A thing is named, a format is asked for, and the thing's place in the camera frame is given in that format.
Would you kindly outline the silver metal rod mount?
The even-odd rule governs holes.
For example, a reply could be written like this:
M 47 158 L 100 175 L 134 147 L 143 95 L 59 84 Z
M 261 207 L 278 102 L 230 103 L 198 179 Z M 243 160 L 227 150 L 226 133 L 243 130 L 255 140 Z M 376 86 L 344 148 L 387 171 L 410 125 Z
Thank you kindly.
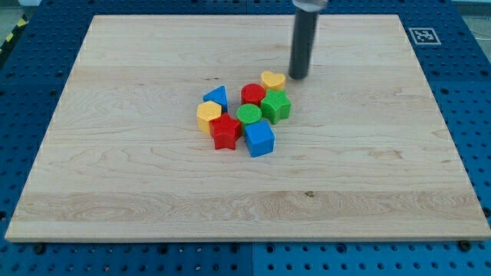
M 305 12 L 320 12 L 328 5 L 328 0 L 292 0 L 296 8 Z

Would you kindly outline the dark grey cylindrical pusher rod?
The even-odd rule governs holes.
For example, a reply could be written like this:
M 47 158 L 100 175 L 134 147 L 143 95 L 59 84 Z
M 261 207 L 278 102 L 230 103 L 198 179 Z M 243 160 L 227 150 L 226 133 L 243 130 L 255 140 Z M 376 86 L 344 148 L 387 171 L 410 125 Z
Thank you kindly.
M 295 80 L 303 80 L 308 76 L 317 21 L 317 11 L 297 9 L 295 12 L 288 69 L 289 76 Z

